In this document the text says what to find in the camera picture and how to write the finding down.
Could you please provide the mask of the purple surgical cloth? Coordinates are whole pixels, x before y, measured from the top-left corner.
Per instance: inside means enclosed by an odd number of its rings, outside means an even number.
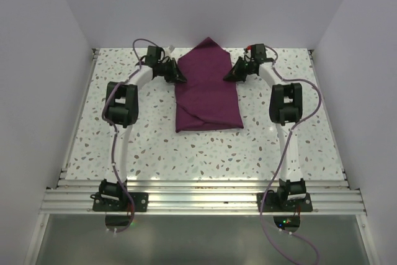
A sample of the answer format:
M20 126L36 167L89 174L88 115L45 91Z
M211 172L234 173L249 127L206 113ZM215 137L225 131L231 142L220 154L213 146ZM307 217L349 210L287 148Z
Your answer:
M244 127L236 84L223 80L232 69L229 52L208 37L177 65L187 80L175 85L177 133Z

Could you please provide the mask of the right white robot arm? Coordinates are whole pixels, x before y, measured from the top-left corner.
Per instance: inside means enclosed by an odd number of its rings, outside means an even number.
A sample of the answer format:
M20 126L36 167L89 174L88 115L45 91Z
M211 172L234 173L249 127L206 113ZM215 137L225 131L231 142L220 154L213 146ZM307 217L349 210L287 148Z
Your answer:
M303 88L300 83L283 82L274 65L275 59L267 56L264 44L250 45L223 80L244 82L247 76L256 74L271 88L269 117L277 129L281 155L273 180L278 179L279 186L276 191L266 191L261 206L266 211L276 208L288 211L303 202L307 195L299 162L298 137L293 132L293 126L303 116Z

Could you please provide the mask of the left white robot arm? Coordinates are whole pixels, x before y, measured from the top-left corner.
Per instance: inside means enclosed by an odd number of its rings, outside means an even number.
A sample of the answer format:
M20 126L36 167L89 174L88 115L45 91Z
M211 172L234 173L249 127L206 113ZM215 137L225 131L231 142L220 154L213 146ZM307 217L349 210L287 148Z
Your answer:
M133 125L138 120L139 90L156 77L171 84L187 82L172 57L173 51L172 46L148 46L132 74L121 82L107 85L102 120L110 126L109 162L96 200L107 202L114 210L123 210L132 202L127 192L127 151Z

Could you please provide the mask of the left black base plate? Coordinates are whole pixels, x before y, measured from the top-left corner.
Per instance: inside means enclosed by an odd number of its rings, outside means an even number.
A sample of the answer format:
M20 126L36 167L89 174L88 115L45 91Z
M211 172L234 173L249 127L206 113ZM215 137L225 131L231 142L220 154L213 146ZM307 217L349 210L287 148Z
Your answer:
M90 198L94 201L92 210L95 212L146 212L149 194L146 192L130 192L129 194L134 201L134 207L128 197L119 201L101 197L99 194L91 194Z

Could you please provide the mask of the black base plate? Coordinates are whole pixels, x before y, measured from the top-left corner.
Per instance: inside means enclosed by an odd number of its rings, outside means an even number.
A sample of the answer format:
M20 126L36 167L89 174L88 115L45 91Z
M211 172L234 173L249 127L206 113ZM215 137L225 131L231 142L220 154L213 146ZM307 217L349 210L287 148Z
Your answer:
M101 197L99 194L91 194L90 198L94 201L92 210L95 212L146 212L149 194L146 192L130 192L129 194L134 201L134 207L128 197L119 201Z
M266 194L265 203L262 204L264 193L256 194L258 211L263 212L312 212L313 206L309 193L303 199L281 201L274 191Z

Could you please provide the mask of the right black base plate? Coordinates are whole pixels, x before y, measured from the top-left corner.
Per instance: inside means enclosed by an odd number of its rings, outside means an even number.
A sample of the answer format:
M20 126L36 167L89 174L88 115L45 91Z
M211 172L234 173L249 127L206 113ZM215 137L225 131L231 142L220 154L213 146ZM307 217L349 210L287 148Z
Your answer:
M309 193L303 199L281 201L274 191L266 194L265 203L262 204L264 193L256 194L258 211L263 212L312 212L313 206Z

